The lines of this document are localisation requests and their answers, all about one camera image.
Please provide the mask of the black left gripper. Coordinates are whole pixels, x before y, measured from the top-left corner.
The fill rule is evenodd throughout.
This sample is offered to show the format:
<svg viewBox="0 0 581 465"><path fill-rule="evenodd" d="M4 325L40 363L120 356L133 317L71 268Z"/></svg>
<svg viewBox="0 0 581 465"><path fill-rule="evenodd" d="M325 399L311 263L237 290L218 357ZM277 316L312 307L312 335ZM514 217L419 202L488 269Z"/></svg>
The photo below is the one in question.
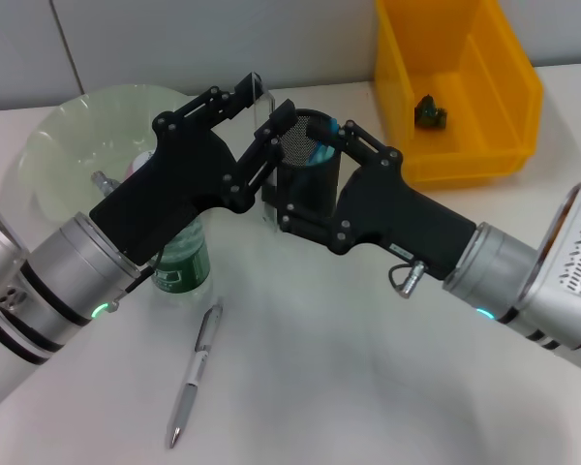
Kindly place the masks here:
<svg viewBox="0 0 581 465"><path fill-rule="evenodd" d="M250 108L264 94L257 73L231 92L212 86L188 104L154 118L153 156L89 213L111 244L134 264L145 264L202 212L248 211L259 188L284 158L281 138L298 121L285 100L255 131L235 161L211 129Z"/></svg>

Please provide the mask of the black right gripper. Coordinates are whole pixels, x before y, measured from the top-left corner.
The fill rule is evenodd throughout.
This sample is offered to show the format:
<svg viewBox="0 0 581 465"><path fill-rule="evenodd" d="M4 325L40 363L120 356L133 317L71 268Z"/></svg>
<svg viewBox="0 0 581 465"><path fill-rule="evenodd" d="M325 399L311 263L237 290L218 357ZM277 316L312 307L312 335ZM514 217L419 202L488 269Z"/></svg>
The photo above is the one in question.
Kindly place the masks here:
<svg viewBox="0 0 581 465"><path fill-rule="evenodd" d="M275 224L344 255L375 244L407 263L421 261L444 280L471 241L476 223L416 192L402 177L400 152L349 120L332 128L311 120L306 136L345 153L359 164L336 192L327 187L264 186L262 199L275 209Z"/></svg>

